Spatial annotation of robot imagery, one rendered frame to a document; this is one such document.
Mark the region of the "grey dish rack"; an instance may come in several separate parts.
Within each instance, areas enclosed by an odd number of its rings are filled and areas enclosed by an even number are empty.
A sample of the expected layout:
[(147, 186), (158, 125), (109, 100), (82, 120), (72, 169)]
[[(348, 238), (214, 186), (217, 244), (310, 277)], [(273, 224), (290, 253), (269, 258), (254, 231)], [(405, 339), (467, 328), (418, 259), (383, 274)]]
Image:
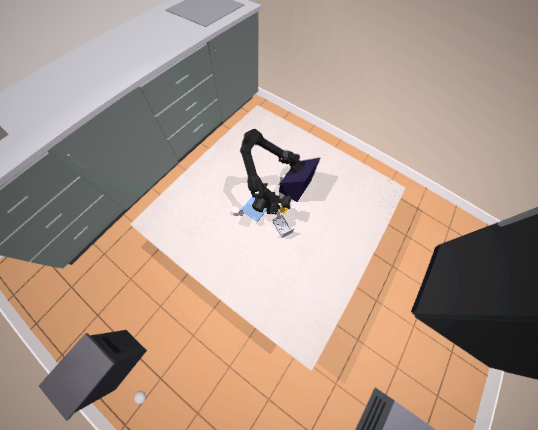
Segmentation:
[(288, 236), (289, 234), (293, 233), (294, 229), (295, 228), (292, 228), (289, 226), (289, 224), (287, 223), (286, 219), (284, 218), (283, 215), (275, 218), (275, 219), (272, 219), (275, 227), (277, 228), (278, 232), (280, 233), (281, 237), (284, 238), (286, 236)]

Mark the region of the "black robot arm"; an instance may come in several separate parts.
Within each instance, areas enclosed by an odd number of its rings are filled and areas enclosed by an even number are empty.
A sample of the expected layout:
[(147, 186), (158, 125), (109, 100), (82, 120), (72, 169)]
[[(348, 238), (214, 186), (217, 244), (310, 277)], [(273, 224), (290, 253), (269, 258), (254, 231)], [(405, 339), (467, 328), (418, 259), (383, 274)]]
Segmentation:
[[(282, 164), (289, 164), (293, 173), (300, 172), (305, 164), (300, 161), (300, 154), (294, 153), (290, 150), (285, 150), (276, 146), (264, 139), (262, 134), (257, 129), (252, 129), (244, 133), (241, 143), (240, 153), (243, 158), (243, 162), (248, 175), (248, 189), (251, 192), (253, 198), (255, 198), (252, 207), (255, 211), (263, 212), (265, 205), (267, 204), (267, 214), (276, 214), (278, 212), (278, 203), (270, 202), (272, 191), (267, 188), (268, 183), (262, 183), (261, 178), (256, 172), (251, 149), (253, 146), (261, 146), (269, 152), (275, 154), (279, 158), (279, 162)], [(255, 193), (259, 192), (259, 193)]]

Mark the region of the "light blue flat mat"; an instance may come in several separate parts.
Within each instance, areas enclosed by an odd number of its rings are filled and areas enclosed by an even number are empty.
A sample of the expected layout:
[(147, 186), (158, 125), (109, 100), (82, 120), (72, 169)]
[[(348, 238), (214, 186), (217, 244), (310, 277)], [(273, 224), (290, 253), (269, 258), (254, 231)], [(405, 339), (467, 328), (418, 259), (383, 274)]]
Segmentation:
[(261, 218), (261, 216), (265, 213), (267, 208), (264, 208), (263, 212), (255, 211), (252, 207), (252, 204), (254, 202), (255, 198), (251, 197), (249, 201), (243, 206), (243, 208), (240, 210), (252, 219), (254, 219), (256, 222)]

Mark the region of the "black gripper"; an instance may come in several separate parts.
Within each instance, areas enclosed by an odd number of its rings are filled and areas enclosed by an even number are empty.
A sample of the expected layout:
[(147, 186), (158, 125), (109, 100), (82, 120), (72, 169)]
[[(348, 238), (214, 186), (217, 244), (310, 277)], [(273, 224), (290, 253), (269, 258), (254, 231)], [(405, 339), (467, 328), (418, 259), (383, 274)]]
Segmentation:
[(288, 208), (288, 209), (291, 208), (291, 207), (290, 207), (290, 202), (291, 202), (292, 197), (291, 197), (290, 195), (288, 195), (288, 196), (283, 196), (282, 199), (279, 199), (279, 198), (280, 198), (279, 195), (277, 196), (277, 195), (275, 195), (275, 192), (272, 192), (272, 196), (271, 196), (271, 198), (270, 198), (269, 200), (266, 200), (266, 201), (267, 201), (268, 203), (270, 203), (270, 202), (272, 202), (272, 201), (273, 201), (273, 202), (277, 202), (277, 203), (281, 203), (282, 208)]

